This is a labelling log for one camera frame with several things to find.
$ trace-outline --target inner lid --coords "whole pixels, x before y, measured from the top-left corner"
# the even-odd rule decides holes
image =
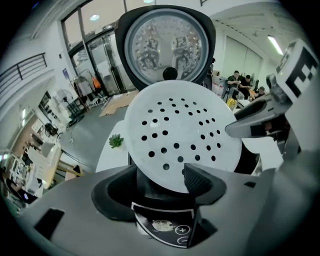
[[[134,75],[146,85],[163,80],[193,81],[203,71],[209,54],[207,35],[189,14],[157,9],[130,27],[124,54]]]

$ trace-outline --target fluorescent light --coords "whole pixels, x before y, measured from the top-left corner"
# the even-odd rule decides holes
[[[99,18],[100,18],[100,16],[97,15],[97,14],[95,14],[95,15],[92,15],[92,16],[90,17],[90,21],[96,21],[96,20],[99,19]]]
[[[26,117],[26,109],[22,111],[22,119],[25,119],[25,117]]]
[[[277,43],[276,39],[272,36],[272,35],[268,35],[268,39],[270,40],[270,42],[273,44],[274,48],[276,49],[276,51],[280,54],[280,55],[284,55],[284,53],[282,52],[279,44]]]

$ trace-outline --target black holder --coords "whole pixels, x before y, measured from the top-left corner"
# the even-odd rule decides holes
[[[108,219],[136,222],[164,244],[189,248],[217,231],[201,218],[199,206],[216,202],[227,186],[220,178],[188,163],[184,165],[184,184],[189,194],[163,188],[131,165],[98,183],[91,198]]]

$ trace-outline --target succulent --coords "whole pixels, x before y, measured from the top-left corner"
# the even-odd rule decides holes
[[[124,141],[124,138],[120,137],[120,134],[114,134],[109,139],[109,145],[112,149],[118,148],[121,146],[122,142]]]

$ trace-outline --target gray floor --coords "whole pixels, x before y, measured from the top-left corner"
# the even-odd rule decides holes
[[[62,149],[83,162],[89,172],[95,172],[100,153],[115,124],[125,118],[127,107],[112,115],[99,117],[101,107],[95,107],[61,136]]]

